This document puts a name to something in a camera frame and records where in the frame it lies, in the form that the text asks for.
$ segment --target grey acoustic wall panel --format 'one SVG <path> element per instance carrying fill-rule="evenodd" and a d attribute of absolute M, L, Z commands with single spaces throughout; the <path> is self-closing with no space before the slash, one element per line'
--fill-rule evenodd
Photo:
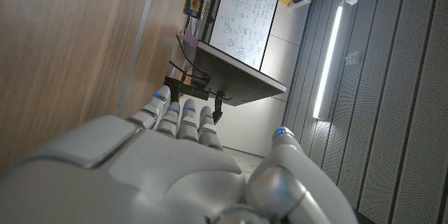
<path fill-rule="evenodd" d="M 355 146 L 355 148 L 351 148 L 351 152 L 347 152 L 344 158 L 345 162 L 353 164 L 349 178 L 353 183 L 355 198 L 359 197 L 361 191 L 400 7 L 401 0 L 378 0 L 377 3 L 347 140 L 347 146 Z M 372 149 L 370 172 L 367 173 L 365 179 L 363 198 L 359 208 L 361 213 L 376 223 L 389 221 L 391 196 L 394 189 L 394 180 L 385 177 L 389 166 L 384 162 L 389 160 L 382 158 L 383 155 L 387 155 L 383 148 L 376 146 Z"/>
<path fill-rule="evenodd" d="M 342 73 L 344 72 L 344 65 L 345 65 L 345 58 L 342 58 L 341 62 L 339 63 L 339 71 L 337 73 L 336 78 L 336 88 L 333 92 L 331 105 L 330 105 L 330 115 L 328 115 L 328 120 L 318 120 L 316 123 L 316 129 L 314 130 L 314 136 L 313 136 L 313 144 L 311 146 L 311 151 L 309 153 L 309 158 L 313 160 L 314 163 L 316 163 L 317 166 L 319 166 L 322 169 L 323 164 L 323 157 L 325 155 L 325 151 L 327 148 L 327 142 L 328 137 L 330 136 L 330 128 L 331 128 L 331 122 L 333 121 L 333 115 L 335 112 L 336 102 L 337 102 L 337 95 L 339 94 L 339 86 L 342 79 Z"/>
<path fill-rule="evenodd" d="M 414 4 L 419 3 L 419 0 L 412 1 Z M 432 2 L 433 0 L 426 0 L 425 4 Z M 412 19 L 409 17 L 409 21 L 413 21 L 415 28 L 407 30 L 408 37 L 418 38 L 419 34 L 409 33 L 420 27 L 418 24 L 415 25 L 415 15 L 418 12 L 423 12 L 419 14 L 422 22 L 428 21 L 431 8 L 423 9 L 424 7 L 419 5 L 409 9 L 409 14 L 413 15 Z M 402 165 L 393 223 L 442 222 L 443 213 L 439 210 L 442 197 L 446 197 L 443 194 L 446 193 L 444 187 L 448 168 L 447 31 L 448 0 L 437 0 Z M 422 43 L 416 39 L 414 42 L 417 45 Z M 411 48 L 405 51 L 407 60 L 403 63 L 406 63 L 404 67 L 410 68 L 418 64 L 417 53 L 421 51 L 417 51 L 419 48 L 415 48 L 415 45 L 409 46 Z M 405 77 L 412 80 L 414 76 Z"/>
<path fill-rule="evenodd" d="M 318 166 L 322 165 L 323 151 L 325 149 L 328 132 L 325 133 L 325 132 L 323 132 L 323 130 L 316 131 L 316 128 L 317 128 L 317 126 L 319 129 L 321 129 L 322 127 L 325 127 L 325 126 L 327 128 L 329 128 L 330 123 L 329 122 L 317 122 L 317 119 L 313 118 L 313 111 L 314 111 L 314 107 L 316 105 L 316 96 L 317 96 L 317 92 L 319 91 L 319 83 L 321 82 L 320 77 L 322 74 L 323 65 L 325 64 L 326 54 L 327 54 L 327 50 L 328 50 L 328 45 L 330 43 L 330 37 L 331 37 L 333 24 L 335 22 L 336 12 L 337 12 L 338 7 L 342 6 L 343 3 L 344 3 L 344 0 L 332 0 L 332 3 L 331 3 L 330 15 L 328 17 L 328 23 L 327 23 L 327 27 L 325 30 L 325 36 L 324 36 L 321 51 L 320 51 L 321 56 L 319 59 L 318 67 L 317 67 L 315 78 L 314 78 L 311 97 L 310 97 L 309 103 L 308 103 L 307 117 L 305 119 L 305 124 L 303 127 L 304 130 L 303 130 L 302 136 L 301 136 L 301 138 L 303 138 L 304 140 L 306 140 L 306 142 L 308 142 L 307 145 L 309 146 L 309 156 L 313 161 L 315 161 L 315 163 Z M 314 146 L 314 139 L 316 137 L 319 138 L 319 141 L 316 143 L 317 146 Z"/>
<path fill-rule="evenodd" d="M 352 16 L 355 17 L 356 21 L 358 12 L 358 0 L 345 1 L 353 5 Z M 351 40 L 353 39 L 354 35 L 355 34 L 352 32 L 350 35 Z M 341 87 L 339 89 L 339 94 L 337 97 L 335 114 L 333 117 L 330 136 L 328 138 L 327 148 L 325 150 L 325 157 L 323 159 L 322 165 L 322 170 L 335 183 L 337 183 L 340 172 L 342 156 L 344 154 L 345 143 L 347 140 L 347 131 L 349 128 L 351 110 L 353 108 L 354 94 L 358 86 L 357 81 L 355 84 L 352 84 L 352 80 L 358 78 L 356 77 L 356 75 L 353 75 L 353 67 L 350 66 L 350 68 L 351 70 L 347 71 L 348 67 L 346 66 L 344 69 L 344 73 L 342 74 Z"/>
<path fill-rule="evenodd" d="M 444 215 L 443 215 L 443 224 L 448 224 L 448 201 L 445 204 Z"/>
<path fill-rule="evenodd" d="M 302 96 L 300 97 L 300 103 L 297 110 L 297 114 L 301 115 L 302 120 L 296 120 L 296 124 L 294 125 L 294 128 L 297 132 L 297 139 L 300 140 L 300 145 L 307 155 L 309 154 L 312 142 L 312 133 L 310 133 L 311 122 L 308 122 L 308 120 L 313 120 L 313 123 L 316 122 L 316 119 L 313 119 L 312 115 L 308 114 L 308 105 L 310 103 L 310 99 L 313 99 L 312 93 L 314 93 L 314 97 L 317 95 L 317 91 L 313 90 L 314 79 L 316 76 L 316 72 L 318 71 L 318 67 L 323 68 L 323 62 L 325 61 L 325 56 L 321 57 L 321 50 L 323 47 L 324 38 L 326 37 L 328 21 L 332 19 L 330 17 L 332 2 L 333 0 L 323 0 L 322 3 L 319 23 L 317 24 L 316 35 L 314 36 L 313 46 L 311 49 L 311 54 L 309 56 L 307 74 L 305 75 L 305 80 L 303 83 Z"/>
<path fill-rule="evenodd" d="M 358 13 L 356 14 L 355 26 L 353 27 L 353 34 L 351 37 L 349 53 L 361 51 L 365 55 L 369 37 L 371 34 L 371 27 L 375 11 L 377 7 L 377 0 L 359 0 Z M 344 72 L 350 72 L 352 79 L 348 79 L 347 83 L 350 83 L 350 90 L 357 89 L 358 82 L 361 74 L 362 65 L 358 66 L 346 66 Z M 356 91 L 351 94 L 351 97 L 356 97 Z M 358 191 L 356 189 L 357 174 L 359 169 L 358 160 L 354 158 L 354 155 L 358 152 L 360 146 L 355 146 L 346 143 L 346 150 L 344 153 L 344 159 L 342 161 L 341 173 L 339 175 L 338 186 L 347 197 L 348 201 L 353 208 L 357 208 Z"/>
<path fill-rule="evenodd" d="M 297 132 L 294 129 L 295 122 L 301 119 L 302 115 L 298 114 L 299 100 L 302 96 L 302 87 L 305 80 L 305 74 L 307 72 L 309 55 L 311 54 L 311 49 L 313 46 L 314 35 L 316 34 L 317 24 L 319 22 L 319 14 L 321 13 L 323 0 L 314 0 L 313 14 L 309 21 L 309 27 L 307 31 L 307 39 L 303 41 L 303 51 L 300 55 L 300 66 L 297 73 L 297 78 L 295 80 L 295 88 L 293 96 L 291 97 L 291 107 L 289 112 L 289 118 L 292 120 L 292 125 L 289 127 L 291 131 L 297 136 Z"/>
<path fill-rule="evenodd" d="M 295 119 L 295 116 L 290 116 L 290 115 L 295 115 L 295 112 L 297 111 L 297 107 L 298 107 L 298 100 L 299 100 L 299 99 L 296 99 L 297 97 L 293 96 L 294 90 L 295 90 L 295 83 L 298 78 L 300 63 L 302 61 L 304 44 L 305 44 L 305 41 L 307 40 L 307 35 L 308 35 L 308 31 L 309 31 L 309 21 L 311 20 L 311 17 L 313 15 L 314 2 L 315 2 L 315 0 L 311 0 L 311 3 L 308 8 L 307 20 L 305 22 L 302 40 L 299 45 L 300 46 L 299 54 L 297 56 L 297 62 L 295 64 L 293 79 L 291 80 L 291 84 L 290 84 L 290 92 L 288 95 L 288 101 L 286 102 L 285 114 L 283 115 L 282 125 L 286 126 L 290 130 L 294 126 L 294 119 Z"/>
<path fill-rule="evenodd" d="M 330 12 L 331 0 L 323 0 L 321 12 L 319 13 L 316 31 L 313 41 L 310 41 L 311 50 L 309 51 L 309 61 L 307 70 L 304 75 L 302 93 L 300 95 L 299 106 L 297 108 L 297 115 L 293 126 L 293 133 L 296 135 L 297 140 L 301 142 L 300 136 L 302 135 L 303 125 L 307 115 L 307 103 L 311 94 L 312 80 L 316 74 L 316 67 L 319 61 L 319 49 L 322 46 L 323 34 L 325 31 L 326 23 L 328 21 L 328 13 Z"/>

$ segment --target whiteboard frame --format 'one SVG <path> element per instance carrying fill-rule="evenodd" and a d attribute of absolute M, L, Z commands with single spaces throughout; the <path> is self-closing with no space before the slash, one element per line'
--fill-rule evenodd
<path fill-rule="evenodd" d="M 276 3 L 275 3 L 275 9 L 274 9 L 274 14 L 272 14 L 271 25 L 269 26 L 269 32 L 267 33 L 265 49 L 263 50 L 263 55 L 262 55 L 262 57 L 261 57 L 260 68 L 259 68 L 259 69 L 256 69 L 256 68 L 254 68 L 254 67 L 252 67 L 252 66 L 250 66 L 250 65 L 248 65 L 248 64 L 246 64 L 246 63 L 244 63 L 244 62 L 242 62 L 241 60 L 239 60 L 239 59 L 237 59 L 237 58 L 235 58 L 235 57 L 229 55 L 230 57 L 233 57 L 233 58 L 235 58 L 237 61 L 239 61 L 239 62 L 241 62 L 241 63 L 247 65 L 248 67 L 251 67 L 252 69 L 255 69 L 255 70 L 261 72 L 261 67 L 263 66 L 263 60 L 265 59 L 266 47 L 267 47 L 267 43 L 269 42 L 269 37 L 270 37 L 270 35 L 271 35 L 272 24 L 274 23 L 275 13 L 277 12 L 277 5 L 278 5 L 278 4 L 279 4 L 279 0 L 276 0 Z M 216 9 L 216 17 L 218 17 L 218 13 L 219 13 L 219 7 L 220 7 L 220 5 L 221 5 L 221 0 L 219 0 L 219 2 L 218 2 L 218 8 Z M 215 17 L 215 20 L 213 21 L 213 27 L 211 28 L 210 39 L 211 39 L 211 37 L 213 36 L 213 30 L 214 30 L 214 28 L 215 28 L 216 17 Z"/>

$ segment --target white robotic hand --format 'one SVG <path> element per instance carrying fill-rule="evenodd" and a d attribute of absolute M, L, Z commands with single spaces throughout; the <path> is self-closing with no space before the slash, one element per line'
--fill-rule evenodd
<path fill-rule="evenodd" d="M 0 178 L 0 223 L 356 223 L 288 129 L 246 183 L 211 109 L 199 129 L 196 111 L 162 86 L 126 120 L 97 118 L 48 142 Z"/>

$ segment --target black metal bracket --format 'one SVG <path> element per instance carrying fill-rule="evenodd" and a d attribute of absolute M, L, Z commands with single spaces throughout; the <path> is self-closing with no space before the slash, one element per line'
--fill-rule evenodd
<path fill-rule="evenodd" d="M 203 90 L 198 87 L 193 87 L 191 85 L 183 84 L 180 80 L 176 80 L 174 78 L 165 77 L 165 85 L 168 86 L 168 88 L 171 90 L 171 101 L 172 102 L 179 102 L 180 95 L 191 95 L 193 97 L 197 97 L 199 99 L 208 100 L 209 99 L 209 91 Z M 223 116 L 223 112 L 221 111 L 221 108 L 223 106 L 223 97 L 224 94 L 219 92 L 216 94 L 215 98 L 215 111 L 213 112 L 213 122 L 216 123 L 221 119 L 221 116 Z"/>
<path fill-rule="evenodd" d="M 218 93 L 215 98 L 215 111 L 213 112 L 213 122 L 216 123 L 223 116 L 223 112 L 221 111 L 221 107 L 223 105 L 223 94 Z"/>
<path fill-rule="evenodd" d="M 165 77 L 165 85 L 171 90 L 171 101 L 179 102 L 179 97 L 182 94 L 191 95 L 199 99 L 208 100 L 209 91 L 201 88 L 193 87 L 191 85 L 183 84 L 180 80 L 174 78 Z"/>

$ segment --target box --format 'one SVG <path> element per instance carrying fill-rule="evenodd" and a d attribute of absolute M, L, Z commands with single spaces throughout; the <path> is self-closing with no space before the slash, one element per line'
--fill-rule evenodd
<path fill-rule="evenodd" d="M 282 2 L 284 2 L 285 4 L 289 4 L 291 2 L 291 0 L 280 0 Z"/>
<path fill-rule="evenodd" d="M 183 11 L 190 17 L 201 19 L 204 14 L 205 0 L 185 0 Z"/>

